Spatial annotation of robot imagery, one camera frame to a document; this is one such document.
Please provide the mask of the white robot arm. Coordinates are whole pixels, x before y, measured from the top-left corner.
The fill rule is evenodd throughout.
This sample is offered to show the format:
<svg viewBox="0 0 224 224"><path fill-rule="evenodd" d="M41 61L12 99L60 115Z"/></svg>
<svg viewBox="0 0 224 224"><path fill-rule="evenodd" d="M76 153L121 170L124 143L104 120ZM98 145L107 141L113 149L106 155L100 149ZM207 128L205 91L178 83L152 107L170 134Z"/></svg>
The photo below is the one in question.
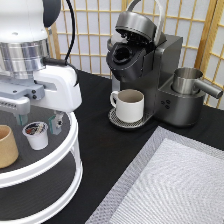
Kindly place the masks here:
<svg viewBox="0 0 224 224"><path fill-rule="evenodd" d="M27 123L32 106L51 109L53 134L82 102L77 69L50 56L48 37L61 0L0 0L0 110Z"/></svg>

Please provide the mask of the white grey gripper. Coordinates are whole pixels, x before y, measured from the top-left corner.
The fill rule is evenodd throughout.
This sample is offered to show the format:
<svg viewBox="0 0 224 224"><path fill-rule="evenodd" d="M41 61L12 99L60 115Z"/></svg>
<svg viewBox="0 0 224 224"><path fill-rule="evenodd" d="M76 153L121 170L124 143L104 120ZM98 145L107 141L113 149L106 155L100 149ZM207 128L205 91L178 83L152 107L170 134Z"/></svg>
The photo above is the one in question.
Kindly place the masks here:
<svg viewBox="0 0 224 224"><path fill-rule="evenodd" d="M79 76L72 65L50 66L31 73L28 79L10 77L0 71L0 111L13 113L21 126L28 122L32 106L54 110L48 119L50 132L62 131L64 113L82 103Z"/></svg>

